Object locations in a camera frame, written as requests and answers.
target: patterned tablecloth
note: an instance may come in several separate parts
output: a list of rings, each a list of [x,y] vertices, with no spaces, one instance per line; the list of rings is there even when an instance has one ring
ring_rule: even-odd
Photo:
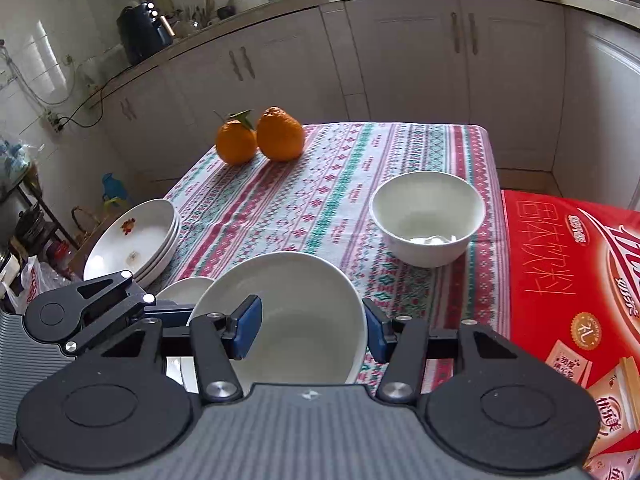
[[[258,154],[232,168],[213,148],[189,170],[166,196],[180,211],[180,245],[150,290],[189,276],[216,278],[258,254],[303,251],[342,269],[363,297],[388,314],[428,317],[436,328],[473,317],[508,336],[508,245],[486,131],[407,123],[305,130],[299,160],[274,163]],[[394,258],[368,214],[380,184],[417,170],[456,174],[486,203],[486,219],[470,249],[447,267],[419,269]],[[358,380],[375,386],[383,371],[367,353]],[[449,375],[450,363],[429,361],[423,389]]]

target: gold seal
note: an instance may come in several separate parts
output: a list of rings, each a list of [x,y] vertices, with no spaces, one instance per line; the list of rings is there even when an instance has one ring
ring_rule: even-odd
[[[602,339],[600,322],[589,312],[576,314],[571,322],[571,337],[583,350],[593,350]]]

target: red box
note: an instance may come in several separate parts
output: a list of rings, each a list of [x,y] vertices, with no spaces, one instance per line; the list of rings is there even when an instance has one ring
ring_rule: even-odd
[[[597,465],[598,478],[629,478],[635,459],[633,471],[622,462],[640,449],[640,213],[502,195],[511,339],[587,388],[601,425],[586,467],[595,474]]]

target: orange fruit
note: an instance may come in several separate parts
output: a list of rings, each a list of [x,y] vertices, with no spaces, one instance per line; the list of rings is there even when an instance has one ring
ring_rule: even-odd
[[[255,131],[247,118],[249,110],[230,115],[216,137],[218,156],[230,166],[249,162],[258,151]]]
[[[261,152],[276,162],[298,158],[305,149],[305,131],[300,123],[275,106],[262,114],[256,134]]]

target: power outlet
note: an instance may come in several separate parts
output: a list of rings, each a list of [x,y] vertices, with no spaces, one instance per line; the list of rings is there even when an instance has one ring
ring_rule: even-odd
[[[60,115],[54,112],[53,110],[50,110],[47,108],[44,111],[43,117],[51,125],[51,127],[53,128],[53,131],[56,132],[57,134],[62,131],[62,128],[64,128],[64,126],[61,124],[61,121],[60,121]]]

